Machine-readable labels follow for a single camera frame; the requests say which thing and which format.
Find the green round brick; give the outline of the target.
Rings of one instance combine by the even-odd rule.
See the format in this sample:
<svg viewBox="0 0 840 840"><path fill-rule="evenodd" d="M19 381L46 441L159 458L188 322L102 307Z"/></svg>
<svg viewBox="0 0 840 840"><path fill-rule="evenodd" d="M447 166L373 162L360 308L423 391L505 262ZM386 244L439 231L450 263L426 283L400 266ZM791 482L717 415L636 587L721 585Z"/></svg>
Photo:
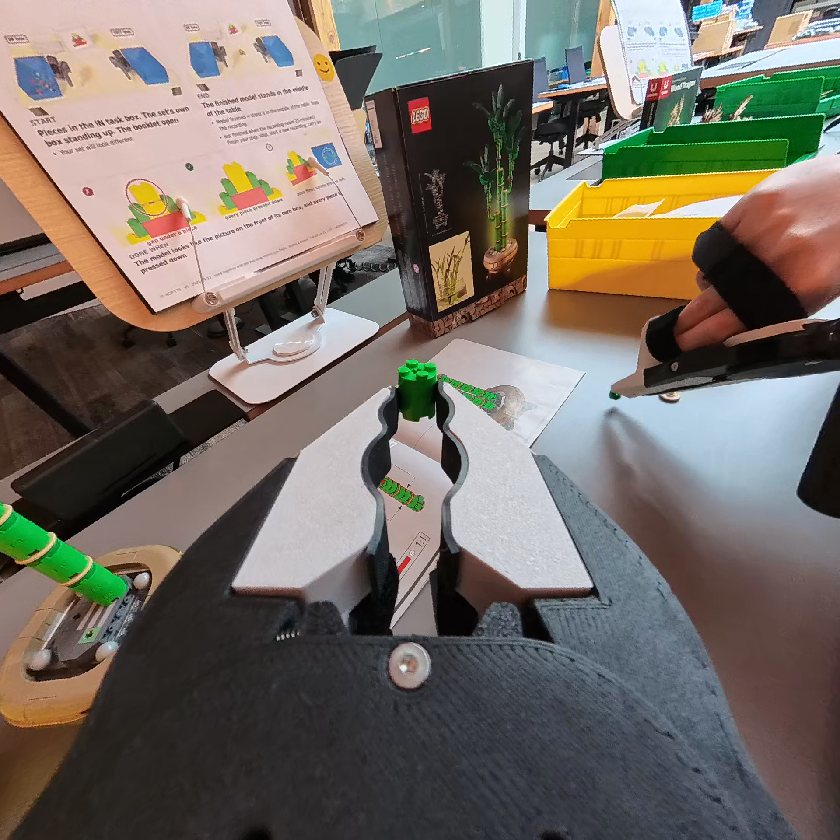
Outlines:
<svg viewBox="0 0 840 840"><path fill-rule="evenodd" d="M403 419L416 423L435 417L437 381L434 362L411 359L397 369L397 397Z"/></svg>

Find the black office chair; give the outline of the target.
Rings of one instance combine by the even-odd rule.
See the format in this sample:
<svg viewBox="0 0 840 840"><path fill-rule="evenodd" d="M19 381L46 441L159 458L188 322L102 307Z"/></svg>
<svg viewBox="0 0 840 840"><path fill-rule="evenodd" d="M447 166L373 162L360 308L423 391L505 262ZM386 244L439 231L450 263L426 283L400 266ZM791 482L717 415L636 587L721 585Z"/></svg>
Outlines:
<svg viewBox="0 0 840 840"><path fill-rule="evenodd" d="M583 48L580 46L567 48L565 50L565 59L567 82L574 85L586 81ZM533 64L533 103L537 104L538 95L550 90L549 72L544 57L534 60ZM534 141L549 145L549 154L533 165L534 174L539 174L541 180L552 170L554 165L569 165L569 163L565 163L561 159L559 153L554 149L554 145L567 139L566 136L569 133L571 125L571 119L564 116L563 104L560 105L560 110L552 116L552 102L544 101L543 103L549 104L549 111L537 115L532 135Z"/></svg>

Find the white paper sheet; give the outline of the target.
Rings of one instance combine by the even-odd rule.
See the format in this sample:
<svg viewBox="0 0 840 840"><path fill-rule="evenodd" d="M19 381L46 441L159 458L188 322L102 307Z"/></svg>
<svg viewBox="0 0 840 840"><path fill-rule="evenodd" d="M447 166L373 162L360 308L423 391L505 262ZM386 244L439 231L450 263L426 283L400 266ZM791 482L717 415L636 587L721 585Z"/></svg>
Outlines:
<svg viewBox="0 0 840 840"><path fill-rule="evenodd" d="M712 217L721 218L729 211L739 200L742 195L735 196L721 196L711 198L706 201L691 203L680 206L669 211L663 209L665 200L650 204L635 204L621 212L617 213L613 218L645 218L655 215L667 218L686 218L686 217Z"/></svg>

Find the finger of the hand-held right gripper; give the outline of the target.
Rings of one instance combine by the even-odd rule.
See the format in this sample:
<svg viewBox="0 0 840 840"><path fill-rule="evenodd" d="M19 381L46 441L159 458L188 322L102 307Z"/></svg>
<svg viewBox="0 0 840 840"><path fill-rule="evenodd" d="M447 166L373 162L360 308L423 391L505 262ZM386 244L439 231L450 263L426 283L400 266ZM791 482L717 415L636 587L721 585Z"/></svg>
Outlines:
<svg viewBox="0 0 840 840"><path fill-rule="evenodd" d="M680 371L838 371L839 320L804 320L683 353Z"/></svg>
<svg viewBox="0 0 840 840"><path fill-rule="evenodd" d="M838 354L796 356L729 356L703 369L690 369L687 360L679 362L679 370L668 364L658 364L637 372L612 386L622 398L654 396L664 392L685 392L704 387L789 379L794 377L833 373L839 370Z"/></svg>

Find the green toy bamboo stalk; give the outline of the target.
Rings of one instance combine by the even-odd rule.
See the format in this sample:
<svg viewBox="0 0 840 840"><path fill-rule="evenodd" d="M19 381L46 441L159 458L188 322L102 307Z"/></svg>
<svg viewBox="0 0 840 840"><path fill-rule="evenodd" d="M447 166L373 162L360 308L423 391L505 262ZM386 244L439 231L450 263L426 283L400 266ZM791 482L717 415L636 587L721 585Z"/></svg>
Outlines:
<svg viewBox="0 0 840 840"><path fill-rule="evenodd" d="M121 599L130 588L123 578L5 503L1 504L1 552L102 606Z"/></svg>

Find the open instruction booklet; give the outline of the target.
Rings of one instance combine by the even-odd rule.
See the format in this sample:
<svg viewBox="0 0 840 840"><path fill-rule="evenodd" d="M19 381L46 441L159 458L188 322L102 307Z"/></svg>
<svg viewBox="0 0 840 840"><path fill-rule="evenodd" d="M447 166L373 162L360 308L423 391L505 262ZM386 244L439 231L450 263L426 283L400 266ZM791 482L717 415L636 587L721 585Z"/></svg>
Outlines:
<svg viewBox="0 0 840 840"><path fill-rule="evenodd" d="M453 339L430 361L484 414L532 445L583 373L484 344ZM390 551L400 576L392 628L421 593L439 553L440 507L451 483L440 466L442 435L432 418L401 419L390 442L392 465L381 483Z"/></svg>

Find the background document stand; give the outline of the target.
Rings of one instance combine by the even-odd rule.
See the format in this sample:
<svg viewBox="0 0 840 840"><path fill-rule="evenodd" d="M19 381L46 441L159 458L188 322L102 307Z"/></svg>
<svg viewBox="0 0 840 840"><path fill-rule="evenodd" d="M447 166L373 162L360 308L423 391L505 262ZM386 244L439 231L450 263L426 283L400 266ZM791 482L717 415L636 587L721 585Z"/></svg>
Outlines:
<svg viewBox="0 0 840 840"><path fill-rule="evenodd" d="M680 1L601 2L595 37L612 110L637 116L648 80L693 66L686 13Z"/></svg>

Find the yellow plastic bin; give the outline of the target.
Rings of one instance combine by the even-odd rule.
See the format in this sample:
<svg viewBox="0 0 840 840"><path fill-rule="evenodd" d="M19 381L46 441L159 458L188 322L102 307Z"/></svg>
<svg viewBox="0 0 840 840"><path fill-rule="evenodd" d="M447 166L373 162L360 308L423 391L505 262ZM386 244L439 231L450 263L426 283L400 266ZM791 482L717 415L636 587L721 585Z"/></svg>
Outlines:
<svg viewBox="0 0 840 840"><path fill-rule="evenodd" d="M690 300L698 293L692 251L719 218L613 218L635 204L665 200L669 211L743 195L774 171L643 176L581 183L546 219L549 286Z"/></svg>

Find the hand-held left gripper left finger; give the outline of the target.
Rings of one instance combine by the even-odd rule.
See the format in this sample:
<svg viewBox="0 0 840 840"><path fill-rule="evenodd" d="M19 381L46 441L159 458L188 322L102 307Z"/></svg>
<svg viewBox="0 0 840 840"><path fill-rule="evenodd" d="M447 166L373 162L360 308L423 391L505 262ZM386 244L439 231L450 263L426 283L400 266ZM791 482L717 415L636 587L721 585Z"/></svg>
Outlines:
<svg viewBox="0 0 840 840"><path fill-rule="evenodd" d="M392 465L396 389L386 387L305 447L233 589L330 602L362 635L391 635L398 572L379 485Z"/></svg>

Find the grey desk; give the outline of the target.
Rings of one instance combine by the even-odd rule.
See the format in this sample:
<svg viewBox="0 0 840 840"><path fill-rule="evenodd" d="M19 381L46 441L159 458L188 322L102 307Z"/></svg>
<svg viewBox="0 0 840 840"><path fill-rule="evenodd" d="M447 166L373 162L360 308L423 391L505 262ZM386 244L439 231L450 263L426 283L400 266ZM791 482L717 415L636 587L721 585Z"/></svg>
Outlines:
<svg viewBox="0 0 840 840"><path fill-rule="evenodd" d="M584 373L533 449L657 566L701 635L766 787L806 838L838 838L838 521L795 490L837 376L758 381L611 402L644 323L677 301L548 289L530 234L528 288L435 341L402 322L81 531L90 553L186 550L279 462L374 392L406 359L454 339Z"/></svg>

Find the black bamboo set box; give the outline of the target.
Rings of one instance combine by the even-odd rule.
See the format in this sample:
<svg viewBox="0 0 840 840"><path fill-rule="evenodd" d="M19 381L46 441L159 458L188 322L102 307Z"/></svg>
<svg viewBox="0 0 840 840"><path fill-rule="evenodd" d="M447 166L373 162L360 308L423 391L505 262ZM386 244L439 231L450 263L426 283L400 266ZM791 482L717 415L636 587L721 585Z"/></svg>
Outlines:
<svg viewBox="0 0 840 840"><path fill-rule="evenodd" d="M527 288L532 83L524 60L365 100L408 318L430 338Z"/></svg>

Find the black angular board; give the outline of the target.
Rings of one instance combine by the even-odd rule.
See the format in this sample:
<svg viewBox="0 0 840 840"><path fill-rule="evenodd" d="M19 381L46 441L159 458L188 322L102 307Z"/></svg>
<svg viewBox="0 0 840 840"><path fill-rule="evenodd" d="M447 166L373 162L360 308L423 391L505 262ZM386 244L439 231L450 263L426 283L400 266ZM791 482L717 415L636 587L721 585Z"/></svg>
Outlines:
<svg viewBox="0 0 840 840"><path fill-rule="evenodd" d="M350 109L362 108L364 95L382 59L375 45L331 50L329 56L341 82Z"/></svg>

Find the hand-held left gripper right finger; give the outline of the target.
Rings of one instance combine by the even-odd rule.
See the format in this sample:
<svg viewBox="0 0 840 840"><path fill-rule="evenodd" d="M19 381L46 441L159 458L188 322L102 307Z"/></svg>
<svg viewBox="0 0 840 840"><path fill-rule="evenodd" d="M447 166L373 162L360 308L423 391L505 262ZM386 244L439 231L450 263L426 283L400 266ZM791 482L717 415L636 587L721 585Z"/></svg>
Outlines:
<svg viewBox="0 0 840 840"><path fill-rule="evenodd" d="M453 482L434 583L438 635L472 634L493 603L590 595L590 573L529 446L442 382L436 417Z"/></svg>

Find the green plastic bin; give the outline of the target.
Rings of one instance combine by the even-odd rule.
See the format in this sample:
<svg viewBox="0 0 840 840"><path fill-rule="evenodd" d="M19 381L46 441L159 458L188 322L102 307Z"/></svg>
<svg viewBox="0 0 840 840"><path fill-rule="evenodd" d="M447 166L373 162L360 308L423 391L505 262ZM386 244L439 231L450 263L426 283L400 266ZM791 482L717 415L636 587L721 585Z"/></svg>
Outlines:
<svg viewBox="0 0 840 840"><path fill-rule="evenodd" d="M604 148L602 179L779 170L812 158L820 113L646 129Z"/></svg>
<svg viewBox="0 0 840 840"><path fill-rule="evenodd" d="M777 72L717 88L713 108L721 120L766 119L839 112L839 66Z"/></svg>

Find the person's right hand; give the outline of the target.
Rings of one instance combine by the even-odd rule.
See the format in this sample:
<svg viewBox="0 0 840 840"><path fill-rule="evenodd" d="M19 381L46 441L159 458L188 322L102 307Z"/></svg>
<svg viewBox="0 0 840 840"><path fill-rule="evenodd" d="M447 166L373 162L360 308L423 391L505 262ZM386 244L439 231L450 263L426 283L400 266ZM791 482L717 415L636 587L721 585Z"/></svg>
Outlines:
<svg viewBox="0 0 840 840"><path fill-rule="evenodd" d="M839 156L777 171L728 211L721 224L796 295L807 316L839 296ZM747 327L699 273L700 294L681 312L682 351L721 344Z"/></svg>

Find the wooden pillar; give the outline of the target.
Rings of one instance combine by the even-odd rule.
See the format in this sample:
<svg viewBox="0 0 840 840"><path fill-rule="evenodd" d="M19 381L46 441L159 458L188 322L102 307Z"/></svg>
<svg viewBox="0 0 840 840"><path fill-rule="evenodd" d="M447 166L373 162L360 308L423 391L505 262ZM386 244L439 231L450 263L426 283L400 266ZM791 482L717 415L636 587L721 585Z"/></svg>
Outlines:
<svg viewBox="0 0 840 840"><path fill-rule="evenodd" d="M331 1L289 1L294 13L304 21L330 51L338 51L340 37Z"/></svg>

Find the black electronic box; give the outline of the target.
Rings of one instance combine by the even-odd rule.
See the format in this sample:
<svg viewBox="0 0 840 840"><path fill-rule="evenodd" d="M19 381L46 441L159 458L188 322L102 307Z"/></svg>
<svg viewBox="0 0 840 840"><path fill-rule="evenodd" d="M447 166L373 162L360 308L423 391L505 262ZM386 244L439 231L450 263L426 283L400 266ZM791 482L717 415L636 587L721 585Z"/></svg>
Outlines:
<svg viewBox="0 0 840 840"><path fill-rule="evenodd" d="M12 488L60 519L78 518L171 463L187 442L172 417L147 401L19 476Z"/></svg>

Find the dark box with plant print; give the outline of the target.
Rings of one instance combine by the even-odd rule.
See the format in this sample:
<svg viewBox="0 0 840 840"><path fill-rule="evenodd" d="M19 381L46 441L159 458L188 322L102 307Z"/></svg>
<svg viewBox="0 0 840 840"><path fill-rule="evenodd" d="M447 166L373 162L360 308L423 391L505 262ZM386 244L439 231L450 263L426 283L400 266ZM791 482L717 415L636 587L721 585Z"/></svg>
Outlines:
<svg viewBox="0 0 840 840"><path fill-rule="evenodd" d="M647 81L639 129L662 132L667 127L690 124L694 118L702 68L651 77Z"/></svg>

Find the tan toy brick pot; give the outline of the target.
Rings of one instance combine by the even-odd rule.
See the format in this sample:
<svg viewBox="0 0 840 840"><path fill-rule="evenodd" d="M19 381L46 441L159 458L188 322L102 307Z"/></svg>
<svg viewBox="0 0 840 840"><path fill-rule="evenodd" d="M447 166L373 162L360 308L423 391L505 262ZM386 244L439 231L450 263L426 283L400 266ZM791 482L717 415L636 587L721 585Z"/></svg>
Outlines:
<svg viewBox="0 0 840 840"><path fill-rule="evenodd" d="M1 710L20 728L80 721L88 713L112 657L182 552L161 544L97 558L128 585L119 600L99 605L58 585L29 618L1 670Z"/></svg>

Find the white stand base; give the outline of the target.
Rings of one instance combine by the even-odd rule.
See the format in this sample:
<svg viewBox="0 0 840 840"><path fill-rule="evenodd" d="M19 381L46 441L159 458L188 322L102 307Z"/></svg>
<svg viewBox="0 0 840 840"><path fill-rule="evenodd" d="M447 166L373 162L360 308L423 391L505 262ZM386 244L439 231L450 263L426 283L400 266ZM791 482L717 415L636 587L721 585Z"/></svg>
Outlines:
<svg viewBox="0 0 840 840"><path fill-rule="evenodd" d="M373 338L378 325L327 306L334 264L320 269L311 314L243 347L235 312L224 312L232 353L216 362L209 378L252 406L270 403Z"/></svg>

